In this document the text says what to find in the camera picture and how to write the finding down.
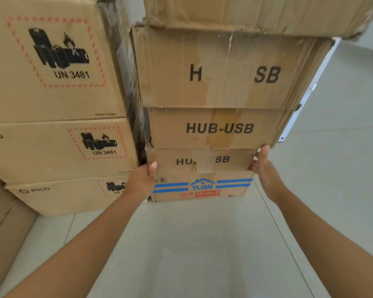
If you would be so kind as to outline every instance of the cardboard box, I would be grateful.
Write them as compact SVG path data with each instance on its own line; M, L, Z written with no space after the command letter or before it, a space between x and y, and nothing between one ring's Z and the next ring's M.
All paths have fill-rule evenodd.
M154 26L340 36L364 31L373 0L144 0Z
M125 118L0 124L0 178L6 183L117 175L137 164Z
M10 184L5 188L43 216L67 215L107 208L122 194L128 176Z
M274 147L292 110L150 108L156 149L258 149Z
M148 164L158 162L157 175L210 174L247 170L257 149L155 149L146 148Z
M329 38L134 27L146 107L296 109Z
M125 117L111 27L97 0L0 0L0 123Z
M205 197L241 197L251 185L253 176L252 171L164 175L156 180L152 199L169 202Z
M37 213L4 190L0 181L0 284L36 217Z

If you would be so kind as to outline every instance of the hand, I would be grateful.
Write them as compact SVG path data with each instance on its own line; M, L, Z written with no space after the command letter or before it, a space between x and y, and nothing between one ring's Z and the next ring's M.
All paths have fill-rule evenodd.
M256 154L258 160L254 159L249 170L253 170L259 176L261 186L266 195L272 200L279 190L285 188L278 171L270 160L268 160L269 145L264 145Z
M136 168L128 178L124 194L135 196L141 203L149 198L155 186L155 173L157 162L153 162L149 167L144 164Z

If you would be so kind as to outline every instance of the gray tiled floor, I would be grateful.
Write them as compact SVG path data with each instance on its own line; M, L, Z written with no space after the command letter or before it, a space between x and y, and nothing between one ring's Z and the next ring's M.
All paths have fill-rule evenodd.
M373 254L373 52L340 44L270 158L308 206ZM141 205L89 297L328 297L255 182L243 198ZM99 213L39 218L0 297Z

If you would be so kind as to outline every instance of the tile grout line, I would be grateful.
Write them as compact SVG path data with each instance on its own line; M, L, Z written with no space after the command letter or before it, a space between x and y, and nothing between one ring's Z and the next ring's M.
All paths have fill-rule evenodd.
M294 255L293 255L292 251L291 251L291 250L290 250L290 248L289 248L289 245L287 244L287 242L286 242L285 238L283 237L283 234L282 234L282 232L280 231L280 229L279 229L279 227L278 227L278 224L276 223L276 221L275 221L275 218L274 218L274 216L272 215L272 212L271 212L271 210L269 210L269 207L268 207L268 205L267 205L267 203L266 203L266 201L265 201L265 199L264 199L264 197L263 197L263 195L262 195L262 193L261 193L261 191L260 191L259 187L258 187L258 186L257 186L257 184L256 184L256 180L254 180L254 185L256 185L256 188L257 188L257 190L259 191L259 193L260 193L260 195L261 195L261 198L263 199L263 201L264 201L264 204L265 204L266 208L268 209L268 211L269 211L269 214L270 214L270 215L271 215L271 217L272 217L272 220L274 221L274 223L275 223L276 227L278 228L278 231L279 231L280 235L282 236L282 238L283 238L283 241L284 241L284 243L285 243L285 245L286 245L287 249L289 250L289 252L290 252L290 255L292 256L292 258L293 258L293 260L294 260L294 262L295 262L295 265L297 266L298 270L300 271L300 274L301 274L301 276L303 277L303 280L304 280L305 284L307 285L307 287L308 287L308 289L309 289L309 291L310 291L310 293L311 293L312 297L313 297L313 298L315 298L315 296L314 296L313 292L311 291L311 288L309 287L309 285L308 285L308 283L307 283L307 281L306 281L306 279L305 279L305 277L304 277L304 275L303 275L303 272L301 272L301 269L300 269L300 267L298 266L298 263L297 263L297 261L295 260L295 258L294 258Z
M66 237L65 237L64 245L66 244L66 240L68 239L69 232L70 232L70 228L72 228L72 224L73 224L73 221L74 221L74 219L75 219L75 216L76 216L76 214L73 215L72 221L71 221L70 226L69 226L68 234L67 234Z
M290 131L290 133L307 133L307 132L326 132L326 131L348 131L348 130L370 130L373 127L356 127L351 129L334 129L334 130L312 130L312 131Z

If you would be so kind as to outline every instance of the left hand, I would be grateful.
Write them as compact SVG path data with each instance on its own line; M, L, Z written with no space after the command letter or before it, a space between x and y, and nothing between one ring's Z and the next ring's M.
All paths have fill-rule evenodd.
M142 203L149 198L155 186L155 173L157 162L153 162L149 167L144 164L136 168L128 178L124 193L135 196Z

